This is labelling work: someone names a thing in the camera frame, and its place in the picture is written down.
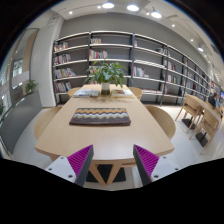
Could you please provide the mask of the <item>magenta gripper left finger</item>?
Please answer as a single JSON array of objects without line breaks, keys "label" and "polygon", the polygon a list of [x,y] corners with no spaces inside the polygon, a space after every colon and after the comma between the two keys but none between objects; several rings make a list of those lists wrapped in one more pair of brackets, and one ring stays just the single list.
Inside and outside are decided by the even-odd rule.
[{"label": "magenta gripper left finger", "polygon": [[93,155],[93,146],[89,145],[68,157],[69,164],[76,174],[76,185],[84,185]]}]

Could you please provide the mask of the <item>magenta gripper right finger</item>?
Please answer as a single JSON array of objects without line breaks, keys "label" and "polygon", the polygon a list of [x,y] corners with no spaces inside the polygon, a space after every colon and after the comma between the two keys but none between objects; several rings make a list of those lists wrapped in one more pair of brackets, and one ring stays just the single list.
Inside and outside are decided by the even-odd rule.
[{"label": "magenta gripper right finger", "polygon": [[142,184],[150,184],[151,174],[159,161],[159,157],[138,145],[133,146],[133,155]]}]

